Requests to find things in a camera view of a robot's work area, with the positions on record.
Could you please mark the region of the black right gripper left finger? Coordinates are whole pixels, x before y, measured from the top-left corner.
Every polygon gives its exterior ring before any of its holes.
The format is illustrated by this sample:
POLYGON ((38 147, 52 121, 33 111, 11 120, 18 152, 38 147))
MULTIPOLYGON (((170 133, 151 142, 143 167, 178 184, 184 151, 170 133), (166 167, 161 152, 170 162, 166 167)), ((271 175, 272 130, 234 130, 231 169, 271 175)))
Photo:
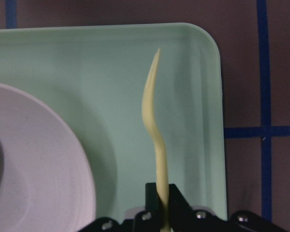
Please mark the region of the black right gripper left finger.
POLYGON ((163 225, 162 203, 155 183, 145 185, 145 208, 122 223, 101 217, 86 226, 87 232, 159 232, 163 225))

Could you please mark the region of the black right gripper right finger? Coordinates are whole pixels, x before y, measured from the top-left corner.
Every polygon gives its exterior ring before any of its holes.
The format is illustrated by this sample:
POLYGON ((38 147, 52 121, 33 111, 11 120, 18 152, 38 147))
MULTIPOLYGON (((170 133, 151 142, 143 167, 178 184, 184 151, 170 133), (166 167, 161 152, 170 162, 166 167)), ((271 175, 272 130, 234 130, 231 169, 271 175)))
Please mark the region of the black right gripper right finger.
POLYGON ((237 211, 222 220, 205 208, 192 208, 175 184, 169 185, 170 225, 175 232, 284 232, 250 212, 237 211))

